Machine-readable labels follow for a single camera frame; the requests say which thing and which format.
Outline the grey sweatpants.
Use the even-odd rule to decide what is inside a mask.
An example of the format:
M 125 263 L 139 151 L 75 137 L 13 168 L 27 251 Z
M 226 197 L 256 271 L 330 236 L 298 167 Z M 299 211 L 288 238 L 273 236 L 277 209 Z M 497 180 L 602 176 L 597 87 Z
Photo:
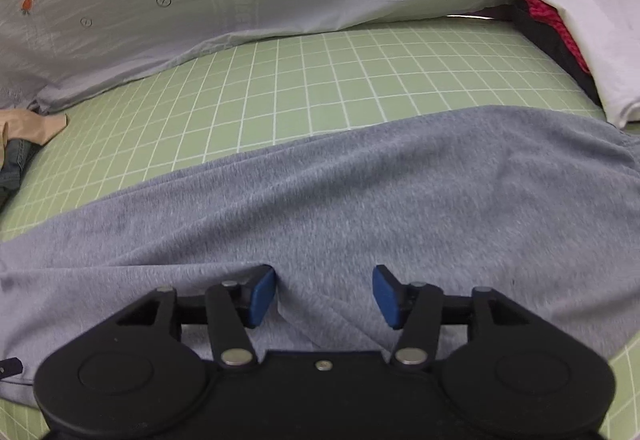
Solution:
M 639 140 L 508 106 L 448 111 L 229 156 L 58 215 L 1 246 L 1 354 L 32 404 L 53 351 L 154 288 L 269 264 L 258 351 L 390 350 L 371 293 L 490 286 L 614 356 L 639 329 Z

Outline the green grid cutting mat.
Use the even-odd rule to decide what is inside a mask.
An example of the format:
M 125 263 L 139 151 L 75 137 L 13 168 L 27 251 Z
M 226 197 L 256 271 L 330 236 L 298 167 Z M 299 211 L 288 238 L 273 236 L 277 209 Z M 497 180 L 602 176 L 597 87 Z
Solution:
M 403 22 L 230 48 L 70 108 L 67 128 L 36 155 L 3 207 L 1 246 L 58 215 L 178 170 L 486 106 L 608 123 L 566 72 L 505 22 Z M 639 140 L 637 129 L 614 128 Z M 605 357 L 617 391 L 603 432 L 637 438 L 639 330 Z M 34 401 L 1 396 L 6 438 L 35 439 L 45 429 Z

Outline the dark denim garment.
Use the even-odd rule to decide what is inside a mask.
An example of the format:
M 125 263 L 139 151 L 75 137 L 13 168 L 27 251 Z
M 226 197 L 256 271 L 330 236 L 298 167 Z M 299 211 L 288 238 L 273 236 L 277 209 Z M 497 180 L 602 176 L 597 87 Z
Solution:
M 10 140 L 0 173 L 0 208 L 20 190 L 24 176 L 41 145 L 22 140 Z

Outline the beige garment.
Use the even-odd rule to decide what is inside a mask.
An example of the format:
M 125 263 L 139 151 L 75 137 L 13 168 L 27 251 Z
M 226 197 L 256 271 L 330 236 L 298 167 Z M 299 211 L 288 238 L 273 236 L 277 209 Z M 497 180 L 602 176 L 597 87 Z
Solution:
M 65 115 L 41 116 L 27 109 L 2 109 L 0 118 L 3 145 L 12 140 L 46 145 L 67 127 Z

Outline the black garment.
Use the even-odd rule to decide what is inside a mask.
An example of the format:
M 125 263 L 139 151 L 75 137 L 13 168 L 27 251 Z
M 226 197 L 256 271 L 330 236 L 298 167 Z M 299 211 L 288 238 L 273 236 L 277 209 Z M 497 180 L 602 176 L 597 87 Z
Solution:
M 590 74 L 586 74 L 579 68 L 572 54 L 564 48 L 562 41 L 550 27 L 541 22 L 535 22 L 528 16 L 523 0 L 515 0 L 510 5 L 485 8 L 482 14 L 487 14 L 492 19 L 512 22 L 521 34 L 524 34 L 530 42 L 533 42 L 539 50 L 546 53 L 572 77 L 594 105 L 602 106 L 591 71 Z

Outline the red knit garment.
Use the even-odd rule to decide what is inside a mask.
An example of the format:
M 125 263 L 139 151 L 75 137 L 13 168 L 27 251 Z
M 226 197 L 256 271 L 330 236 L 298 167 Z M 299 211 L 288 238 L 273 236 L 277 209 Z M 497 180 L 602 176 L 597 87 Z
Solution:
M 582 52 L 579 50 L 579 46 L 570 34 L 570 30 L 566 28 L 558 11 L 547 4 L 543 0 L 523 0 L 526 4 L 526 10 L 528 16 L 535 22 L 541 22 L 542 24 L 550 27 L 562 41 L 562 45 L 567 51 L 572 54 L 574 61 L 582 71 L 586 74 L 590 74 L 589 67 L 582 56 Z

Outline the white folded garment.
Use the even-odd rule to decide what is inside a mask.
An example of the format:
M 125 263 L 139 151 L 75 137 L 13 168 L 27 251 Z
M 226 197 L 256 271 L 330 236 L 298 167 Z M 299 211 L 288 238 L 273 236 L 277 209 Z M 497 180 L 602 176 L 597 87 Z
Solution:
M 639 38 L 619 0 L 541 0 L 554 7 L 593 75 L 606 121 L 639 120 Z

